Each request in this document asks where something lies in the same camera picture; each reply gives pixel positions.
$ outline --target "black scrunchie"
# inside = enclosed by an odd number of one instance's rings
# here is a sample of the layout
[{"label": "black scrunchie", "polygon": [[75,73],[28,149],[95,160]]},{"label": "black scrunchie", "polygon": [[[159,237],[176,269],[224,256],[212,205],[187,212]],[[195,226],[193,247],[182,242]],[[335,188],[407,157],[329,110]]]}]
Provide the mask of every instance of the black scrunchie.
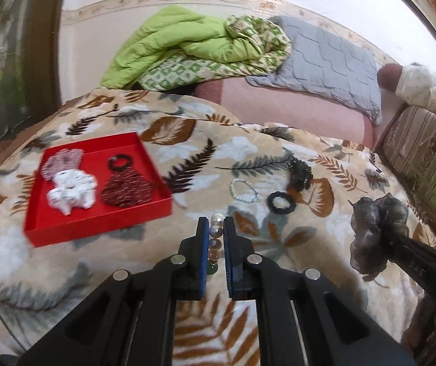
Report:
[{"label": "black scrunchie", "polygon": [[[126,160],[126,164],[117,166],[115,162],[118,160]],[[133,159],[128,154],[116,154],[112,156],[110,160],[107,162],[107,167],[112,171],[123,172],[125,169],[131,167],[133,164]]]},{"label": "black scrunchie", "polygon": [[[282,198],[289,202],[289,206],[287,208],[278,208],[274,205],[274,200],[276,198]],[[267,197],[267,205],[271,211],[277,213],[278,215],[287,215],[288,213],[293,212],[296,209],[296,202],[292,196],[288,193],[283,193],[282,191],[276,191]]]}]

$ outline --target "striped sofa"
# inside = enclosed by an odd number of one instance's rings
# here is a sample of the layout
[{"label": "striped sofa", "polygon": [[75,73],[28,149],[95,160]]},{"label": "striped sofa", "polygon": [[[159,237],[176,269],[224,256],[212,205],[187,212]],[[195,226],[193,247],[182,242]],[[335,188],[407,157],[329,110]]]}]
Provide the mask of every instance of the striped sofa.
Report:
[{"label": "striped sofa", "polygon": [[388,132],[383,154],[420,218],[436,232],[436,114],[409,106]]}]

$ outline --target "green bead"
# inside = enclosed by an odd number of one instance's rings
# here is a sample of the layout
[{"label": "green bead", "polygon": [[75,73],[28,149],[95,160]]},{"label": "green bead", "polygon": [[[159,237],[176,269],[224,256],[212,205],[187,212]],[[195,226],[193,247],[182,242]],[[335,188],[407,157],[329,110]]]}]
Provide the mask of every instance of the green bead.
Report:
[{"label": "green bead", "polygon": [[208,266],[206,268],[206,275],[213,275],[218,271],[218,263],[208,260]]}]

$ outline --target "floral bedspread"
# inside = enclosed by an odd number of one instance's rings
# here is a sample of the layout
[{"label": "floral bedspread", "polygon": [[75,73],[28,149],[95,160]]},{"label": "floral bedspread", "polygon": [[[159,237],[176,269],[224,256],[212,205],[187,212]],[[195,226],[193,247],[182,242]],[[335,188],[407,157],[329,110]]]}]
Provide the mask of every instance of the floral bedspread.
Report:
[{"label": "floral bedspread", "polygon": [[[33,248],[23,234],[27,202],[46,147],[138,132],[173,193],[169,217],[72,242]],[[311,188],[292,193],[296,210],[271,213],[269,194],[285,191],[287,161],[312,167]],[[229,185],[246,178],[256,203],[232,198]],[[236,183],[240,195],[252,191]],[[117,269],[136,273],[178,250],[200,216],[234,217],[240,235],[284,268],[315,267],[341,287],[392,337],[401,339],[422,291],[394,264],[365,281],[349,264],[352,207],[362,196],[403,188],[378,156],[362,145],[319,138],[277,124],[241,126],[221,106],[190,96],[96,89],[60,113],[0,168],[0,313],[24,348],[33,345],[99,283]],[[436,246],[410,211],[410,236]],[[224,259],[207,277],[206,298],[180,303],[174,364],[259,364],[253,302],[230,302]],[[0,354],[23,349],[0,321]]]}]

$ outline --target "white cloth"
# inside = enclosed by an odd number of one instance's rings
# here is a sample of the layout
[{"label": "white cloth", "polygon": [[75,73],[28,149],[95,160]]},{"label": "white cloth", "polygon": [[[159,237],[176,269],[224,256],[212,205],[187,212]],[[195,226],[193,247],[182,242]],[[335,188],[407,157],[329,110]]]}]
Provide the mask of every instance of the white cloth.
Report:
[{"label": "white cloth", "polygon": [[403,67],[396,95],[410,105],[436,110],[436,71],[430,67],[412,63]]}]

